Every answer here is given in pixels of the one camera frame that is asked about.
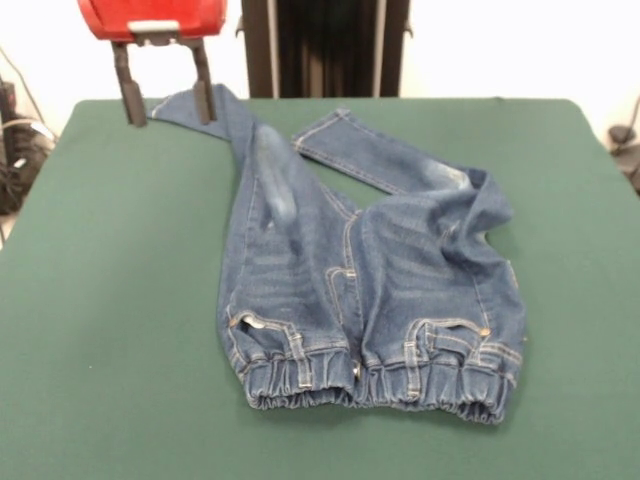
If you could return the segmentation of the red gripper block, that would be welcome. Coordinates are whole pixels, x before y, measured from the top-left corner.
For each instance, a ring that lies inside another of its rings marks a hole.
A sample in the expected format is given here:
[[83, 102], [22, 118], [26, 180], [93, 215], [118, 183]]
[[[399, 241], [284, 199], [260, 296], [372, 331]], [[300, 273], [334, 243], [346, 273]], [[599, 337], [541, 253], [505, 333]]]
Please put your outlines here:
[[[80, 0], [80, 12], [93, 35], [112, 41], [114, 66], [128, 122], [146, 124], [146, 110], [138, 83], [132, 78], [128, 49], [150, 34], [176, 34], [202, 38], [220, 33], [225, 20], [225, 0]], [[196, 69], [193, 86], [202, 123], [216, 120], [208, 58], [203, 42], [188, 42]]]

